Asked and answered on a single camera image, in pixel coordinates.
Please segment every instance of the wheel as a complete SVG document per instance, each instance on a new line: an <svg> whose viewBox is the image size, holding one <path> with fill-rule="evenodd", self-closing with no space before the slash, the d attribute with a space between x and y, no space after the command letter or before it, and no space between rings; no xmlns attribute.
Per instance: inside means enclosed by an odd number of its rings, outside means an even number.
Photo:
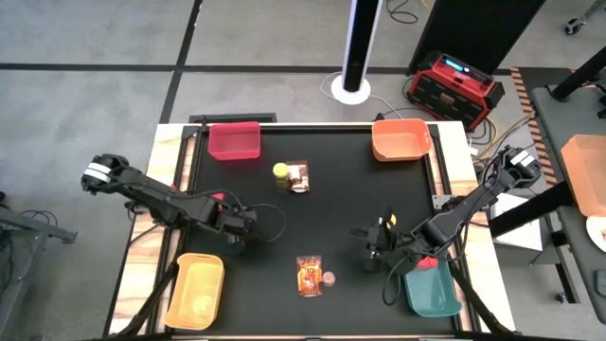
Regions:
<svg viewBox="0 0 606 341"><path fill-rule="evenodd" d="M554 298L556 298L556 300L561 304L568 303L568 297L566 296L565 292L557 294Z"/></svg>
<svg viewBox="0 0 606 341"><path fill-rule="evenodd" d="M573 18L568 21L568 24L564 26L564 33L566 35L577 34L580 31L580 28L583 27L584 23L578 18Z"/></svg>

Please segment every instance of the black table surface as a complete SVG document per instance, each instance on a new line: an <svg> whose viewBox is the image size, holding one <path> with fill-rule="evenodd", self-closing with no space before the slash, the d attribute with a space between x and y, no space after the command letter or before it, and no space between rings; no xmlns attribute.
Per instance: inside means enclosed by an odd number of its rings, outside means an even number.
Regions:
<svg viewBox="0 0 606 341"><path fill-rule="evenodd" d="M606 119L597 118L597 112L604 109L598 102L600 93L597 89L580 88L567 102L558 102L551 98L546 88L537 88L531 91L530 96L560 168L555 167L554 171L560 179L568 182L561 148L574 135L606 135ZM560 207L558 215L597 318L606 324L606 297L598 295L594 289L594 272L606 269L606 253L589 238L585 226L587 219L577 207Z"/></svg>
<svg viewBox="0 0 606 341"><path fill-rule="evenodd" d="M386 270L364 272L364 243L349 234L372 224L392 206L397 228L409 229L433 213L425 160L380 163L372 156L370 131L267 133L257 160L219 162L203 148L196 191L225 188L245 205L279 206L287 228L275 242L250 242L243 256L226 249L223 236L191 230L186 251L219 255L225 265L218 317L207 335L403 335L449 334L452 317L425 318L408 307L403 291L395 306L381 299ZM307 160L309 193L276 188L276 162ZM280 225L279 215L259 208L259 231ZM300 297L296 290L299 256L319 255L324 271L336 276L323 295ZM389 297L396 281L389 283ZM193 333L180 330L177 333Z"/></svg>

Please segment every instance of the desk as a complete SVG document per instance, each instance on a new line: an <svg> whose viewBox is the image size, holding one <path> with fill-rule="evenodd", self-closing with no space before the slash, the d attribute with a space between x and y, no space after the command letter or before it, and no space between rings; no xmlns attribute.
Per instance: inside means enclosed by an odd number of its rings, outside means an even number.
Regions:
<svg viewBox="0 0 606 341"><path fill-rule="evenodd" d="M606 268L606 254L590 240L586 232L586 218L574 206L561 156L561 148L574 135L606 134L606 120L597 118L597 112L603 109L598 102L600 97L600 92L592 88L576 90L567 102L552 99L546 88L531 92L540 124L551 147L549 156L559 183L508 214L495 218L490 224L495 229L508 229L555 209L564 233L557 244L570 244L597 319L606 324L606 297L598 295L594 289L594 271Z"/></svg>
<svg viewBox="0 0 606 341"><path fill-rule="evenodd" d="M369 123L342 123L343 125L368 125ZM473 171L472 161L467 153L467 141L463 126L460 122L439 122L436 124L440 135L440 147L444 156L445 170L448 175L450 188L455 195L466 195L477 186ZM173 184L175 170L182 144L182 124L164 124L158 126L154 144L151 152L150 164L147 174L165 184ZM185 155L183 172L176 174L181 179L180 190L187 189L189 181L189 169L192 164L194 144L191 140L182 153ZM441 174L437 166L437 154L435 150L430 153L433 177L436 183L437 193L443 191L440 179ZM486 221L483 214L477 214L473 220L480 224ZM152 226L149 216L137 217L131 238ZM178 231L173 232L170 239L170 252L176 248ZM110 311L106 332L113 333L122 330L141 307L156 278L156 268L160 256L160 247L167 240L167 233L162 229L156 229L149 233L126 252L124 266L118 278L116 295ZM467 263L472 285L475 291L482 297L489 309L497 316L503 325L514 330L513 318L508 305L507 293L501 277L492 237L490 231L484 227L471 225L468 244L466 247ZM465 298L457 288L459 300ZM167 290L160 302L159 314L156 326L150 326L149 331L163 331L162 323L164 313L169 304L169 291ZM461 329L472 328L472 318L467 310L460 316ZM488 331L482 324L482 330Z"/></svg>

